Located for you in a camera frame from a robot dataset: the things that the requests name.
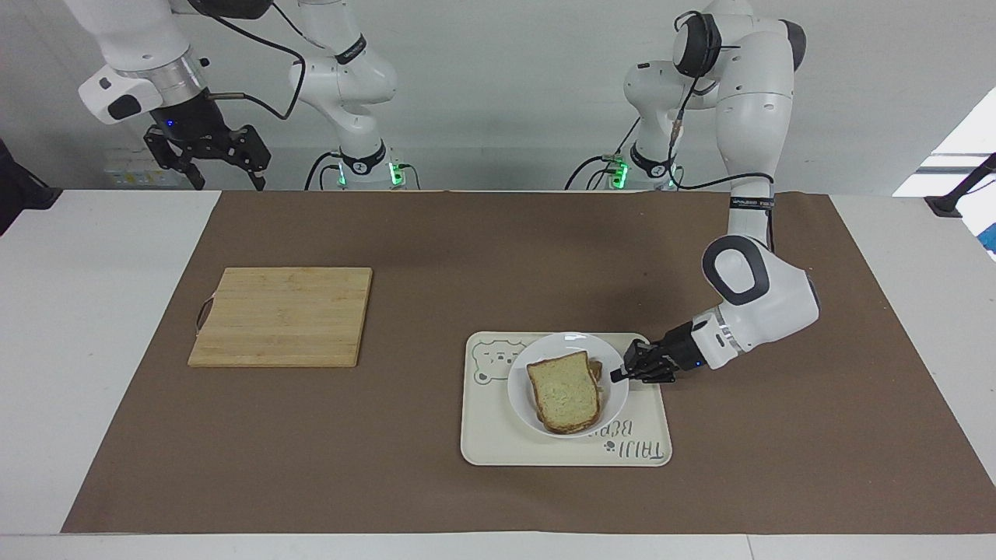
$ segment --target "window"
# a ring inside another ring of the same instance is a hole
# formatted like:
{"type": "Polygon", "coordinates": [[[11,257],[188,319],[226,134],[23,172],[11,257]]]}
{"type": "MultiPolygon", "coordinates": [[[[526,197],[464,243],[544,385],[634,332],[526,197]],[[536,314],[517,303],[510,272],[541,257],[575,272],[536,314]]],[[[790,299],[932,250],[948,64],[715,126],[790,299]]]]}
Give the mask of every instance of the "window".
{"type": "MultiPolygon", "coordinates": [[[[996,90],[982,100],[961,125],[923,162],[893,196],[930,196],[951,191],[969,172],[996,151],[996,90]]],[[[965,225],[980,235],[996,223],[996,174],[982,179],[958,203],[965,225]]],[[[990,253],[996,260],[996,253],[990,253]]]]}

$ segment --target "black stand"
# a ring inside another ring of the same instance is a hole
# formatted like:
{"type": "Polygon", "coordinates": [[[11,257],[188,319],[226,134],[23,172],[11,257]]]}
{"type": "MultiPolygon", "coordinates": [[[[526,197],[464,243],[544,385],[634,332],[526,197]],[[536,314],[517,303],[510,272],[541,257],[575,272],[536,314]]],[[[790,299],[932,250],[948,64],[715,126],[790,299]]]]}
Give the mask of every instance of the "black stand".
{"type": "Polygon", "coordinates": [[[0,140],[0,235],[22,210],[47,210],[56,203],[61,188],[52,188],[14,160],[0,140]]]}
{"type": "Polygon", "coordinates": [[[930,206],[930,209],[937,216],[942,218],[960,218],[961,212],[955,208],[958,205],[958,200],[961,200],[962,196],[968,194],[968,191],[979,184],[982,179],[986,178],[986,175],[994,171],[996,171],[996,153],[990,155],[988,159],[969,173],[965,177],[965,180],[961,181],[951,192],[948,192],[944,196],[927,196],[924,200],[927,201],[927,206],[930,206]]]}

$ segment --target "white table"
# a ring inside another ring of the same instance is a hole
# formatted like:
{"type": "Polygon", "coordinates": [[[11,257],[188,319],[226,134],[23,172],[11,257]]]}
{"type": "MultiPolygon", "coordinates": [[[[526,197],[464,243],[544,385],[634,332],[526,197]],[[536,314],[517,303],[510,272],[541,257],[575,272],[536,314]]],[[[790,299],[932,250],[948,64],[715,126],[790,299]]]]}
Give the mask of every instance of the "white table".
{"type": "MultiPolygon", "coordinates": [[[[0,558],[996,558],[996,535],[57,536],[217,199],[67,191],[0,237],[0,558]]],[[[834,203],[996,479],[996,265],[919,199],[834,203]]]]}

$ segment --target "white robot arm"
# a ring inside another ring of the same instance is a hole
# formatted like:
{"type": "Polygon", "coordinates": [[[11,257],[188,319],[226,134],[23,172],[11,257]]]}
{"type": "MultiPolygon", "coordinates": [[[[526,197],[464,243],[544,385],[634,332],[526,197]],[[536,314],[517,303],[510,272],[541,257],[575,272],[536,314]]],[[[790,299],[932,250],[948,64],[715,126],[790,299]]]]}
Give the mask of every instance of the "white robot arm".
{"type": "Polygon", "coordinates": [[[151,114],[144,140],[156,162],[184,173],[197,189],[194,159],[221,159],[244,169],[257,189],[270,152],[255,129],[232,130],[210,98],[166,0],[64,0],[101,47],[107,65],[80,86],[87,109],[112,125],[151,114]]]}
{"type": "MultiPolygon", "coordinates": [[[[334,53],[306,57],[301,101],[333,125],[343,157],[341,183],[349,188],[390,189],[400,175],[376,119],[364,105],[390,101],[397,92],[394,67],[367,45],[349,0],[298,0],[304,33],[334,53]]],[[[291,83],[301,68],[291,69],[291,83]]]]}
{"type": "Polygon", "coordinates": [[[791,22],[755,17],[744,0],[716,0],[705,13],[689,14],[675,41],[675,62],[638,65],[626,79],[626,96],[642,116],[629,151],[636,169],[629,176],[644,183],[667,180],[684,103],[716,109],[719,150],[730,175],[740,177],[731,181],[727,235],[702,259],[723,302],[659,342],[633,342],[614,381],[672,383],[678,370],[718,369],[820,316],[809,275],[775,256],[768,239],[770,177],[788,132],[805,34],[791,22]]]}

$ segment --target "background wall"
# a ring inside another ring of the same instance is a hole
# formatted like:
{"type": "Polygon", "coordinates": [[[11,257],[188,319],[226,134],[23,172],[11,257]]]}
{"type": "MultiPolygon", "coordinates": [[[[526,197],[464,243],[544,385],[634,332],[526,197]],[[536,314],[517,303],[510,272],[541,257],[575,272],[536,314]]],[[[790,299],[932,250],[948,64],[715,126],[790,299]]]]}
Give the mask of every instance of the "background wall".
{"type": "MultiPolygon", "coordinates": [[[[292,18],[296,2],[277,0],[292,18]]],[[[612,150],[635,111],[622,81],[634,63],[669,58],[671,22],[704,0],[355,0],[373,48],[394,63],[397,97],[373,108],[426,188],[560,188],[585,157],[612,150]]],[[[809,36],[779,187],[891,194],[996,86],[991,0],[754,0],[809,36]]],[[[177,16],[215,91],[290,98],[286,55],[198,16],[177,16]]],[[[245,26],[314,54],[275,13],[245,26]]],[[[76,95],[103,64],[62,0],[0,2],[0,136],[26,165],[68,187],[109,186],[105,152],[141,150],[149,120],[105,127],[76,95]]],[[[278,122],[224,102],[230,126],[256,126],[274,153],[271,188],[301,188],[337,145],[310,107],[278,122]]],[[[711,112],[687,119],[679,162],[692,181],[723,172],[711,112]]],[[[249,188],[205,164],[213,187],[249,188]]]]}

